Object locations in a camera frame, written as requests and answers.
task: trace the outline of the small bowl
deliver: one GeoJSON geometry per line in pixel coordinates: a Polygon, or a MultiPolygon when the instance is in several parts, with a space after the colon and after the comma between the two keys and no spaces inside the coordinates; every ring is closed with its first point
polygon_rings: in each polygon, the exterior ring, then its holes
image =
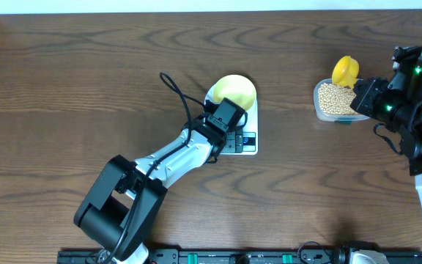
{"type": "Polygon", "coordinates": [[[325,79],[323,81],[320,81],[316,86],[314,90],[314,105],[315,105],[315,112],[316,116],[321,121],[329,121],[329,122],[349,122],[349,121],[362,121],[367,120],[369,117],[364,116],[362,114],[356,114],[356,115],[343,115],[343,114],[328,114],[323,112],[322,108],[320,107],[320,101],[319,101],[319,89],[322,86],[322,84],[331,84],[331,78],[325,79]]]}

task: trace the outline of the clear plastic container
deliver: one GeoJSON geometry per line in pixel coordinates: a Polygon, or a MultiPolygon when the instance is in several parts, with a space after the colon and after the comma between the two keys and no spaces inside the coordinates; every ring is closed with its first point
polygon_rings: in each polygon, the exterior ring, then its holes
{"type": "Polygon", "coordinates": [[[341,114],[328,114],[323,112],[322,108],[320,107],[320,101],[319,101],[319,89],[322,86],[322,84],[328,83],[331,84],[331,78],[325,79],[323,81],[320,81],[316,86],[314,90],[314,105],[315,105],[315,112],[316,116],[321,121],[330,121],[330,122],[349,122],[349,121],[361,121],[361,120],[367,120],[369,117],[364,116],[362,114],[356,114],[356,115],[341,115],[341,114]]]}

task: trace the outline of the wooden table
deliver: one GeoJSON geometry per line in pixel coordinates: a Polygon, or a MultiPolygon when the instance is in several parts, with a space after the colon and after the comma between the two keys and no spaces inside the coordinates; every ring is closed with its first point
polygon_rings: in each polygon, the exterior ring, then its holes
{"type": "Polygon", "coordinates": [[[1,15],[0,263],[97,247],[73,216],[105,163],[156,151],[185,122],[160,71],[196,98],[227,74],[250,76],[260,138],[258,155],[222,156],[175,183],[151,241],[422,250],[407,159],[372,133],[375,121],[322,122],[313,104],[342,56],[361,76],[390,77],[393,47],[415,44],[422,11],[1,15]]]}

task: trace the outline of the white wall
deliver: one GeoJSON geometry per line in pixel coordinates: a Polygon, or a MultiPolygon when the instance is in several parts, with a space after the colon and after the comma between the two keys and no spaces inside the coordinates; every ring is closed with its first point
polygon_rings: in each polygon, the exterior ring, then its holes
{"type": "Polygon", "coordinates": [[[422,9],[422,0],[0,0],[0,14],[422,9]]]}

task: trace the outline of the wood grain surface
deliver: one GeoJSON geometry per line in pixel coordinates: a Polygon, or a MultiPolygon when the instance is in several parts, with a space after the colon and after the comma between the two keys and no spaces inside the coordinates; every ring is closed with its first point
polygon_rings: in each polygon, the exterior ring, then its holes
{"type": "MultiPolygon", "coordinates": [[[[93,248],[73,224],[105,163],[177,137],[185,112],[160,79],[203,98],[249,76],[259,153],[221,156],[176,182],[149,239],[182,248],[288,249],[313,240],[422,250],[406,158],[375,121],[322,122],[315,85],[351,55],[390,77],[393,47],[422,44],[422,11],[0,16],[0,263],[93,248]]],[[[190,103],[193,114],[199,107],[190,103]]]]}

